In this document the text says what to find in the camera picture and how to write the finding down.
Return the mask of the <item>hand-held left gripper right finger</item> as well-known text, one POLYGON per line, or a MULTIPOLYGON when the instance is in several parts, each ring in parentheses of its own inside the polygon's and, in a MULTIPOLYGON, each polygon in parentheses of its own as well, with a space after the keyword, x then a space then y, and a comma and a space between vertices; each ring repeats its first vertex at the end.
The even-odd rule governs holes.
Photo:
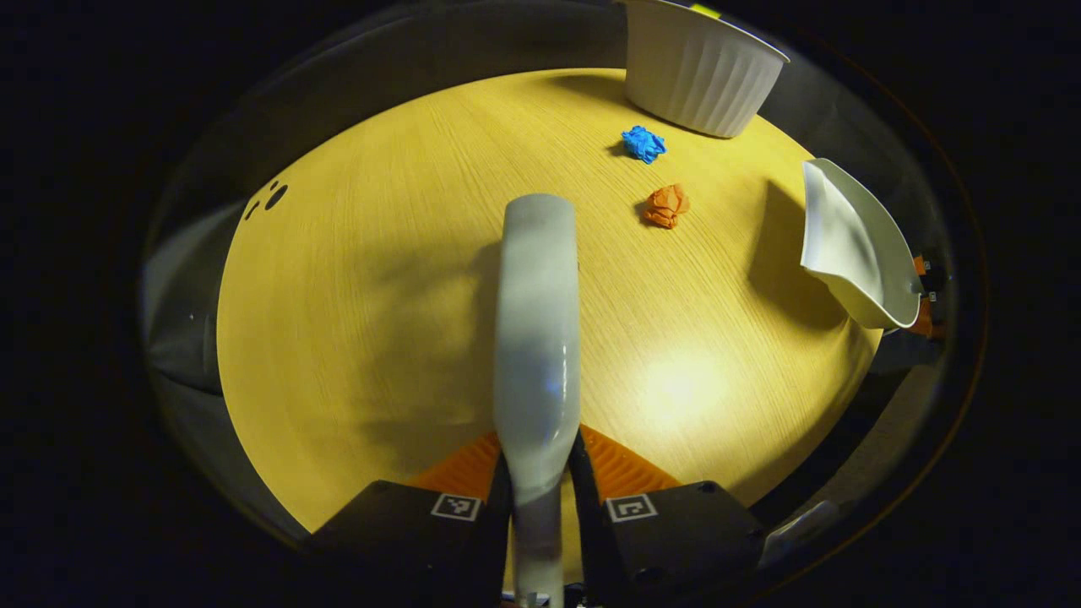
POLYGON ((718 483, 680 483, 582 425, 570 453, 590 607, 730 605, 768 531, 718 483))

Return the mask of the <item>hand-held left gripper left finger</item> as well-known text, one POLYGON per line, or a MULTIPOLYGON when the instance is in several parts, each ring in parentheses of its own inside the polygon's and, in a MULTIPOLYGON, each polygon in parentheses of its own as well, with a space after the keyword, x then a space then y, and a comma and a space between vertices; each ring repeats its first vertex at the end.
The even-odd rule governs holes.
POLYGON ((406 483, 375 480, 308 539, 361 607, 498 607, 513 497, 494 432, 406 483))

